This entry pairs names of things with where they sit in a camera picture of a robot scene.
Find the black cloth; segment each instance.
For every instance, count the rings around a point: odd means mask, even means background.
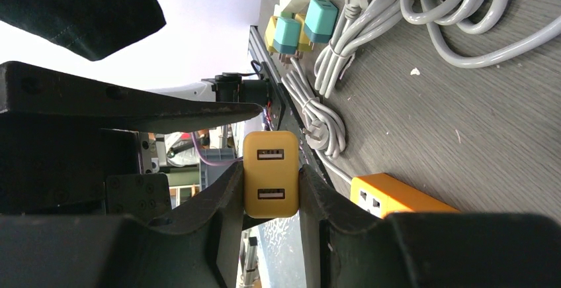
[[[165,25],[156,0],[0,0],[0,20],[91,61]]]

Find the usb port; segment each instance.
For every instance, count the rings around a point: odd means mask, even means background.
[[[257,159],[258,160],[283,160],[284,149],[258,150]]]
[[[258,189],[259,200],[284,200],[284,189]]]

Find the white wall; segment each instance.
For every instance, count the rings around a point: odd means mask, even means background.
[[[158,0],[167,25],[99,62],[0,23],[0,62],[16,60],[138,89],[179,87],[246,71],[261,0]]]

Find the yellow plug adapter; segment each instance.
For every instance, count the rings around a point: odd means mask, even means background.
[[[243,206],[253,218],[298,212],[298,139],[289,131],[255,131],[243,141]]]
[[[300,22],[302,27],[300,28],[300,38],[298,39],[298,51],[300,52],[311,52],[314,47],[312,46],[312,42],[304,32],[304,26],[306,25],[306,15],[298,13],[294,20]]]
[[[269,23],[265,29],[265,46],[267,47],[267,52],[278,53],[277,49],[273,46],[273,41],[275,40],[275,32],[277,31],[277,21],[278,17],[272,16],[269,18]]]

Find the teal plug adapter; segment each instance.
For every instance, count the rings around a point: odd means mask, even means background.
[[[300,22],[291,18],[279,17],[277,29],[275,30],[275,39],[273,40],[275,50],[281,54],[295,54],[298,49],[301,28]]]
[[[313,43],[328,43],[339,10],[329,0],[311,0],[304,22],[304,33]]]

